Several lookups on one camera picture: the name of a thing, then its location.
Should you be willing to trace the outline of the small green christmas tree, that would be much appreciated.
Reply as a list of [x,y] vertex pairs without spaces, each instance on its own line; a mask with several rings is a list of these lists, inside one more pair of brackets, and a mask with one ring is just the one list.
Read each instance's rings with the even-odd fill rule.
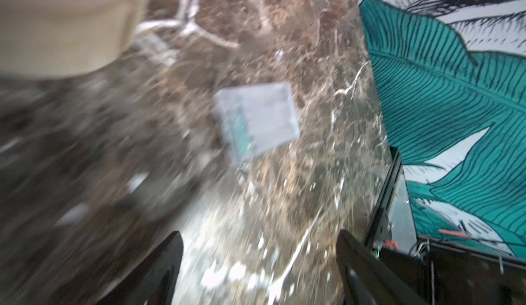
[[1,0],[1,75],[94,72],[131,45],[150,0]]

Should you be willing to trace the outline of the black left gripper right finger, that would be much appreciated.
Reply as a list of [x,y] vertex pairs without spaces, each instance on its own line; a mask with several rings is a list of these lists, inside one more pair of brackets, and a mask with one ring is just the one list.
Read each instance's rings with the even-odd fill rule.
[[346,230],[338,234],[336,261],[343,304],[427,303]]

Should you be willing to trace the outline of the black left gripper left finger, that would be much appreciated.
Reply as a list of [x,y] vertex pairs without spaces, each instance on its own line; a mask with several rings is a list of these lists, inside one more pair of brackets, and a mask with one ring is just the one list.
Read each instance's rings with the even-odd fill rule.
[[170,304],[184,253],[178,231],[172,232],[98,304]]

